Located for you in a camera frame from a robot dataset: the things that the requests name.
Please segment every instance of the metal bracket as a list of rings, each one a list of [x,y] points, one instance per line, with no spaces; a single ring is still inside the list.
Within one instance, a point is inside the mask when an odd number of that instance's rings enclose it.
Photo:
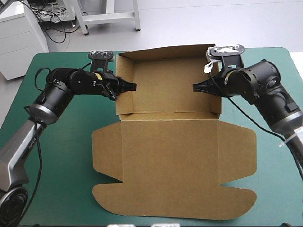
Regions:
[[[88,54],[88,58],[92,59],[91,72],[98,71],[98,69],[108,72],[108,63],[115,60],[114,52],[112,51],[91,51]]]

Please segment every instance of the drawer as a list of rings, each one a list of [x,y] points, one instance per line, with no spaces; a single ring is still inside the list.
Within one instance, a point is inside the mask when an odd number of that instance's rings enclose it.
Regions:
[[[24,76],[33,57],[41,52],[44,52],[41,45],[36,45],[1,54],[0,71],[7,80]]]
[[[0,39],[32,30],[26,17],[3,21],[0,22]]]
[[[0,54],[9,53],[39,44],[33,31],[0,39]]]

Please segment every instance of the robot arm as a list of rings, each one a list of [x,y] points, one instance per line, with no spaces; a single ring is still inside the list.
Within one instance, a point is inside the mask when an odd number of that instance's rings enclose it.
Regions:
[[[43,130],[59,119],[74,95],[102,95],[116,101],[119,94],[136,90],[136,84],[107,69],[108,62],[114,59],[112,52],[91,52],[89,58],[92,59],[89,72],[68,68],[49,70],[45,89],[27,107],[29,119],[0,150],[1,227],[14,227],[20,221],[27,203],[27,191],[22,187],[28,183],[24,168],[26,158]]]
[[[211,47],[207,50],[210,61],[205,72],[210,72],[214,62],[222,63],[222,70],[201,83],[194,91],[221,97],[242,96],[255,105],[273,132],[282,134],[295,159],[303,167],[303,112],[283,85],[277,67],[267,61],[244,68],[242,45]]]

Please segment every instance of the open cardboard box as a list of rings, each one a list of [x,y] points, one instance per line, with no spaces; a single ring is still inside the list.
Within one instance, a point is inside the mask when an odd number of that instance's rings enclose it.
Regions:
[[[208,78],[210,46],[117,56],[117,76],[137,83],[137,91],[119,96],[120,122],[93,132],[95,170],[122,182],[94,187],[106,210],[224,220],[255,203],[252,190],[220,186],[255,173],[254,131],[219,121],[221,98],[193,92],[193,84]]]

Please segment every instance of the metal frame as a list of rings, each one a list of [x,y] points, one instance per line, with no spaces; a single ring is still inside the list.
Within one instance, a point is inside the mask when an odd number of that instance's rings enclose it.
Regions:
[[[106,13],[97,15],[84,15],[80,1],[71,0],[71,2],[74,5],[75,13],[78,18],[82,33],[85,35],[89,34],[87,25],[107,24],[123,21],[135,21],[136,31],[141,30],[138,0],[133,0],[134,11],[126,13],[114,13],[115,0],[106,0]]]

